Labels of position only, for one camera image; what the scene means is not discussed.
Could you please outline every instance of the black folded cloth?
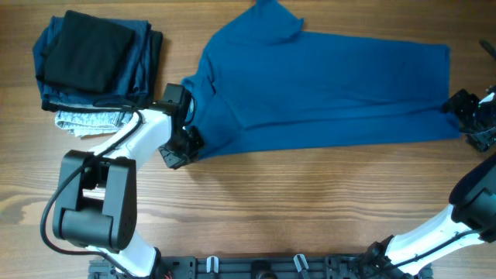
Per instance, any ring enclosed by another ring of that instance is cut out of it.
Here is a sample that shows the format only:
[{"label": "black folded cloth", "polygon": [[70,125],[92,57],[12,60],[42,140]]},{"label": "black folded cloth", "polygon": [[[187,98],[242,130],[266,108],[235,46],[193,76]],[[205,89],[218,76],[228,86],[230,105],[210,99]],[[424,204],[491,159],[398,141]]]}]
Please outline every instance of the black folded cloth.
[{"label": "black folded cloth", "polygon": [[37,77],[56,88],[106,93],[133,36],[127,27],[67,11],[62,30],[42,51]]}]

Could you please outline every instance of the blue garment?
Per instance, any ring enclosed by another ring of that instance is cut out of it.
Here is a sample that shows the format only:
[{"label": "blue garment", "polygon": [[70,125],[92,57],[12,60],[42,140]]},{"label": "blue garment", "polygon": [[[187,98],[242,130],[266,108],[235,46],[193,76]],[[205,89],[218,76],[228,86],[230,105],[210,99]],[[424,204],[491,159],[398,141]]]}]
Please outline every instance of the blue garment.
[{"label": "blue garment", "polygon": [[[87,92],[71,92],[67,94],[44,84],[42,81],[38,81],[42,101],[63,105],[92,105],[94,101],[102,98],[124,98],[135,101],[137,97],[145,97],[149,94],[149,87],[153,88],[153,84],[148,84],[151,61],[151,25],[143,20],[109,19],[109,21],[134,30],[133,43],[129,46],[126,58],[112,82],[112,89],[105,94],[91,95]],[[43,69],[44,57],[41,55],[42,50],[60,32],[63,22],[64,18],[52,17],[49,26],[36,41],[33,47],[36,74]]]},{"label": "blue garment", "polygon": [[182,81],[197,101],[201,158],[460,136],[440,112],[447,46],[302,27],[277,1],[259,0],[211,38]]}]

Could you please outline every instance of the folded clothes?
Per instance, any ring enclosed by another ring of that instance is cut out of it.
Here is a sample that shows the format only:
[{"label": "folded clothes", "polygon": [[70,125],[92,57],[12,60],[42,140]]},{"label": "folded clothes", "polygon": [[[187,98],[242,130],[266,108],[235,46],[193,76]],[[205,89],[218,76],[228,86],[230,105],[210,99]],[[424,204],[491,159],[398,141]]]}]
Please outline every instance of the folded clothes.
[{"label": "folded clothes", "polygon": [[62,112],[55,115],[55,125],[71,135],[90,136],[119,131],[133,117],[130,112]]},{"label": "folded clothes", "polygon": [[[143,20],[119,20],[106,19],[120,26],[133,30],[133,41],[128,47],[127,53],[119,63],[119,69],[109,85],[109,90],[101,94],[88,94],[86,91],[71,89],[69,91],[59,90],[49,86],[43,80],[38,80],[43,108],[53,110],[50,104],[63,105],[92,105],[99,99],[108,99],[118,102],[121,99],[133,102],[142,101],[149,93],[149,69],[150,69],[150,27]],[[46,59],[43,50],[57,37],[62,30],[64,18],[52,17],[49,26],[43,31],[41,37],[33,47],[36,76],[42,76]]]},{"label": "folded clothes", "polygon": [[198,104],[201,158],[460,136],[440,110],[446,45],[302,28],[277,1],[259,0],[210,39],[198,72],[182,81]]},{"label": "folded clothes", "polygon": [[127,27],[67,11],[61,31],[42,51],[37,78],[61,91],[106,93],[133,36]]}]

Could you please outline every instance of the wooden table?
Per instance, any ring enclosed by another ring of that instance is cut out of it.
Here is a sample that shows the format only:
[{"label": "wooden table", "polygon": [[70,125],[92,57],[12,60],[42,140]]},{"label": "wooden table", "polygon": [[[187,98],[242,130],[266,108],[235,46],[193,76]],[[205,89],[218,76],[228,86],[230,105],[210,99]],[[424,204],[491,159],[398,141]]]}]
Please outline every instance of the wooden table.
[{"label": "wooden table", "polygon": [[[0,6],[0,278],[84,278],[90,259],[55,254],[39,233],[62,156],[106,139],[69,136],[55,127],[52,113],[40,109],[31,48],[50,17],[73,9],[149,20],[166,38],[159,97],[167,82],[193,74],[211,35],[252,4]],[[452,94],[466,88],[482,96],[496,81],[496,62],[477,43],[480,38],[496,43],[494,3],[283,4],[305,18],[307,30],[448,44]],[[486,156],[459,139],[248,153],[174,171],[155,153],[139,172],[137,229],[166,256],[359,253],[434,216],[446,206],[455,183]],[[495,277],[496,246],[457,251],[437,260],[434,270],[438,279]]]}]

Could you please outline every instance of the stack of folded clothes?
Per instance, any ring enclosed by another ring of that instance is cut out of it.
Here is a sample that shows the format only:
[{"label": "stack of folded clothes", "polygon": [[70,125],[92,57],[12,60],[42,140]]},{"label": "stack of folded clothes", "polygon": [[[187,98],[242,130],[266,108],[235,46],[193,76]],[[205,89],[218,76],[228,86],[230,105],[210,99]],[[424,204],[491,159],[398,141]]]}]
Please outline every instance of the stack of folded clothes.
[{"label": "stack of folded clothes", "polygon": [[91,109],[153,101],[162,38],[143,20],[52,17],[33,47],[42,109],[76,136],[116,132],[129,113]]}]

